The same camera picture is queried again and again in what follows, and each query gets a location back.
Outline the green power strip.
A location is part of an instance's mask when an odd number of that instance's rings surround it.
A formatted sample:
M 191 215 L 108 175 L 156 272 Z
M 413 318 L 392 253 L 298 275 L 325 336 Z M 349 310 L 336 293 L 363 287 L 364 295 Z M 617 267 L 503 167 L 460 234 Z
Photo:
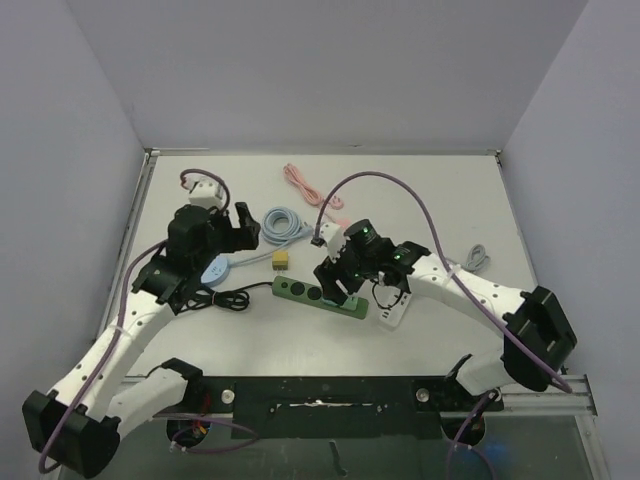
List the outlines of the green power strip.
M 342 305 L 340 307 L 329 306 L 321 300 L 323 294 L 319 286 L 281 275 L 276 276 L 272 281 L 271 292 L 274 296 L 288 301 L 358 320 L 364 320 L 368 314 L 369 302 L 367 299 L 358 297 L 357 309 L 353 311 L 343 309 Z

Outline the white power strip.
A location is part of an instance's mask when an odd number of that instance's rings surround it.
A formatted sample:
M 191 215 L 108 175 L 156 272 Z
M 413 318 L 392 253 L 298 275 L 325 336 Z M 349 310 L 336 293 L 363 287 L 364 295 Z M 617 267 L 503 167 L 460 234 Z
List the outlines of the white power strip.
M 383 309 L 379 310 L 378 324 L 381 328 L 394 331 L 402 320 L 410 303 L 412 295 L 403 292 L 391 293 L 382 303 Z

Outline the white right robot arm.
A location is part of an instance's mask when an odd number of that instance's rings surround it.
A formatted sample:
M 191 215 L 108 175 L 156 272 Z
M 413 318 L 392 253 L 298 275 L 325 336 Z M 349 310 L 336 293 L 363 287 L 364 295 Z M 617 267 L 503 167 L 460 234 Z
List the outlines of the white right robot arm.
M 560 370 L 577 345 L 577 337 L 557 296 L 537 286 L 527 292 L 506 287 L 450 264 L 414 242 L 395 244 L 380 236 L 369 220 L 348 228 L 323 223 L 313 244 L 325 248 L 315 268 L 323 296 L 342 306 L 365 283 L 388 289 L 378 304 L 390 326 L 402 319 L 408 302 L 429 298 L 477 321 L 502 339 L 499 349 L 467 354 L 452 368 L 445 384 L 448 402 L 469 408 L 481 394 L 519 384 L 544 392 L 570 389 Z

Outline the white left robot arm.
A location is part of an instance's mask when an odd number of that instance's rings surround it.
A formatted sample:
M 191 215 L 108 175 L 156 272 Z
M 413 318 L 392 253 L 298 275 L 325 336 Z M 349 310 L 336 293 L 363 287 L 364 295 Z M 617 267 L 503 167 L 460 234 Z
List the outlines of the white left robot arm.
M 187 204 L 178 209 L 166 239 L 147 248 L 125 272 L 115 318 L 90 349 L 46 392 L 22 404 L 27 434 L 48 474 L 64 467 L 85 479 L 111 462 L 121 440 L 166 407 L 190 411 L 204 387 L 199 369 L 176 359 L 159 367 L 132 399 L 118 388 L 153 338 L 201 290 L 201 276 L 221 254 L 254 250 L 261 226 L 244 202 L 227 208 Z

